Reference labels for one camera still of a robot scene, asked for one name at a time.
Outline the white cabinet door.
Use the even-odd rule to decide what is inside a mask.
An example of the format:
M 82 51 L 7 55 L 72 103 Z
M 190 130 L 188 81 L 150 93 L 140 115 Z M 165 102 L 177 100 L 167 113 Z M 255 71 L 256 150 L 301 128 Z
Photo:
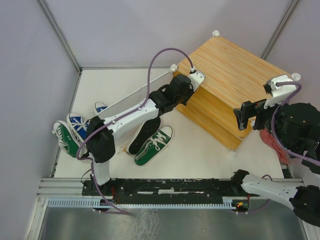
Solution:
M 159 89 L 161 86 L 169 84 L 173 78 L 173 74 L 171 72 L 164 72 L 162 74 L 156 73 L 155 76 L 151 76 L 150 79 L 150 92 L 153 92 Z M 133 91 L 129 95 L 125 96 L 121 100 L 116 103 L 108 106 L 105 110 L 100 112 L 98 116 L 101 119 L 106 119 L 110 117 L 114 117 L 117 115 L 122 115 L 122 112 L 134 107 L 140 102 L 143 102 L 146 98 L 147 94 L 147 84 L 141 86 L 137 90 Z M 115 149 L 116 154 L 119 154 L 123 151 L 128 144 L 129 140 L 132 138 L 136 130 L 139 128 L 139 125 L 128 129 L 122 136 L 118 136 L 115 138 Z

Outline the wooden shoe cabinet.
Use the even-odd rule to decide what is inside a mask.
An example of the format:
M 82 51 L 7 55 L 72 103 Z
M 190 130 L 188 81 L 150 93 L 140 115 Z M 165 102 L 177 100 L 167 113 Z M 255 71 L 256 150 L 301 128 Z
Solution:
M 252 130 L 251 126 L 238 129 L 233 110 L 246 101 L 269 99 L 264 89 L 268 80 L 292 79 L 280 68 L 223 38 L 218 30 L 182 60 L 174 74 L 189 74 L 190 62 L 205 78 L 187 105 L 179 105 L 177 110 L 231 151 L 236 151 Z

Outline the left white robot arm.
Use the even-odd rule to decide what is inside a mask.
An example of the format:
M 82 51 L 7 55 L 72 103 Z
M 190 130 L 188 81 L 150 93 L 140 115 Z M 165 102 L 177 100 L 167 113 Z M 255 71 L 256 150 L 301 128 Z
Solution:
M 147 99 L 122 113 L 90 120 L 85 145 L 93 156 L 93 189 L 99 195 L 106 195 L 111 189 L 109 160 L 116 154 L 116 141 L 132 128 L 172 111 L 179 104 L 186 105 L 201 84 L 194 78 L 197 75 L 178 74 L 169 84 L 152 91 Z

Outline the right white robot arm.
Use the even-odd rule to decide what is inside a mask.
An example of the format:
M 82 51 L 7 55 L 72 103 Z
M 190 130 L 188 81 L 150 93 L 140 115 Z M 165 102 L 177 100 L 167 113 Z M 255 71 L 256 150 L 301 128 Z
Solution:
M 245 130 L 254 117 L 253 130 L 276 151 L 284 177 L 292 177 L 290 160 L 300 158 L 316 176 L 320 175 L 320 112 L 309 103 L 277 103 L 266 106 L 266 100 L 242 103 L 233 109 L 238 129 Z M 228 184 L 228 193 L 250 198 L 266 197 L 290 208 L 304 222 L 320 225 L 320 188 L 316 185 L 291 187 L 274 183 L 271 177 L 257 177 L 237 170 Z

